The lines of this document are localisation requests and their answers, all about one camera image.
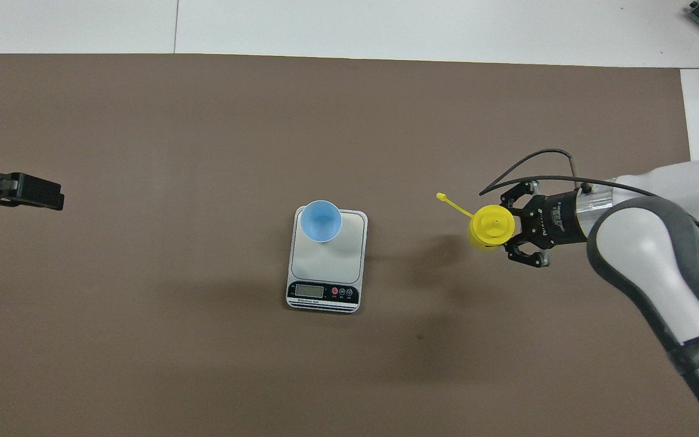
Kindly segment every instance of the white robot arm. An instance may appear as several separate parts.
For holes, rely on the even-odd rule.
[[[544,176],[491,183],[482,193],[514,186],[501,195],[501,205],[473,215],[443,194],[437,197],[471,216],[468,238],[474,246],[502,246],[508,259],[526,265],[547,266],[552,247],[586,242],[591,266],[632,299],[699,401],[699,161],[588,180],[593,185],[554,196],[540,193],[539,179],[585,180]],[[530,201],[514,207],[525,194]],[[513,216],[522,229],[511,236]],[[541,250],[525,254],[519,249],[524,243]]]

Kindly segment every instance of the white floor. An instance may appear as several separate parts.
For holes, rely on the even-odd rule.
[[[246,53],[677,67],[699,158],[688,0],[0,0],[0,53]]]

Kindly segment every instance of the scale control panel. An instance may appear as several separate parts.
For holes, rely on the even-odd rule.
[[[360,306],[360,291],[350,285],[325,282],[291,282],[288,305],[304,310],[353,313]]]

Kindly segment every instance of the yellow cap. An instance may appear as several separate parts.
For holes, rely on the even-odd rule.
[[[468,241],[480,251],[492,251],[514,234],[514,216],[501,205],[487,205],[476,211],[468,224]]]

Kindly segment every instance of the blue cup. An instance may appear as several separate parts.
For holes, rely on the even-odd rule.
[[[314,201],[303,208],[300,226],[309,240],[327,243],[342,230],[342,213],[331,202]]]

